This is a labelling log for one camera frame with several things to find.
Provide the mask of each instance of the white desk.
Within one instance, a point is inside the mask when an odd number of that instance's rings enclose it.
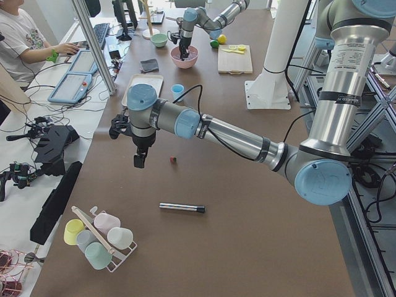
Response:
[[[92,24],[99,24],[101,22],[110,22],[111,24],[117,24],[115,18],[96,18],[92,19]],[[69,30],[68,34],[62,42],[75,42],[85,40],[81,29],[77,24],[73,25]],[[129,42],[122,42],[120,45],[120,54],[129,47]],[[106,51],[105,59],[108,65],[111,65],[110,57]],[[59,58],[58,62],[63,62],[66,57]],[[53,65],[52,62],[46,62],[43,69]],[[30,86],[34,85],[56,85],[59,79],[68,70],[70,64],[63,64],[44,70],[37,75],[37,79],[34,80]],[[106,91],[106,87],[101,80],[101,76],[96,74],[92,80],[88,93],[89,100],[84,103],[81,107],[73,108],[64,112],[64,119],[57,124],[68,124],[77,131],[80,138],[67,146],[64,151],[64,162],[66,168],[75,161],[85,160],[85,156],[88,152],[91,144],[91,138],[93,133],[98,126],[99,120],[105,108],[109,94]],[[26,94],[32,99],[32,105],[27,112],[27,116],[30,120],[37,116],[51,116],[58,112],[54,110],[60,109],[62,105],[56,105],[47,101],[48,96],[52,92],[53,88],[40,87],[32,88],[26,91]],[[0,129],[3,131],[13,131],[20,127],[23,127],[26,122],[26,117],[22,113],[10,113]],[[36,153],[33,153],[33,148],[27,138],[19,139],[13,142],[6,141],[6,136],[12,134],[23,134],[24,130],[15,131],[13,133],[1,132],[0,131],[0,170],[7,168],[10,163],[17,161],[19,163],[27,162],[33,165],[33,160],[36,157]],[[37,247],[37,256],[45,257],[48,253],[48,249],[51,246],[52,235],[48,238],[44,246],[38,246],[29,240],[30,229],[33,226],[37,216],[41,211],[41,207],[45,200],[48,198],[51,191],[56,188],[59,184],[62,176],[41,176],[34,180],[30,187],[25,189],[18,189],[13,186],[12,181],[8,181],[6,184],[6,199],[4,202],[0,202],[0,249],[9,251],[16,249],[22,252],[33,252]],[[34,268],[30,269],[26,278],[22,284],[23,292],[20,295],[30,296],[35,282],[40,274],[40,266],[36,263],[33,264]]]

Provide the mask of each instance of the folded cloth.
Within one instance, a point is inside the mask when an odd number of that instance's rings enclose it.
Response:
[[[142,72],[150,72],[150,71],[160,70],[160,68],[158,67],[157,59],[149,59],[146,61],[140,61],[140,70]]]

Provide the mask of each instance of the white t-shirt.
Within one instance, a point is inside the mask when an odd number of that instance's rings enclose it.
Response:
[[[19,55],[29,48],[31,50],[45,48],[43,34],[32,17],[23,9],[19,9],[19,15],[12,15],[0,9],[0,33],[5,37],[3,41],[0,41],[1,64],[14,80],[31,82],[32,71],[37,73],[45,61],[33,64],[22,63]]]

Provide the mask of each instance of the white cutting board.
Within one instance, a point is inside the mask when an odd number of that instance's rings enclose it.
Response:
[[[126,88],[126,91],[123,96],[123,100],[121,104],[126,106],[127,103],[127,93],[131,86],[136,84],[148,84],[152,85],[155,91],[157,92],[157,96],[160,96],[161,88],[162,88],[163,76],[162,75],[154,75],[154,74],[135,74],[131,77],[129,84]]]
[[[226,53],[222,48],[228,49],[230,45],[220,45],[218,47],[218,72],[229,74],[252,74],[252,57],[250,55],[250,46],[246,45],[244,54]]]

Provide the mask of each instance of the keyboard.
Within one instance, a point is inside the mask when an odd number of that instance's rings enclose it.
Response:
[[[103,24],[97,24],[94,26],[93,31],[95,32],[95,35],[97,36],[100,48],[103,49],[105,47],[105,37],[107,35],[107,31],[109,30],[110,24],[109,23],[103,23]]]

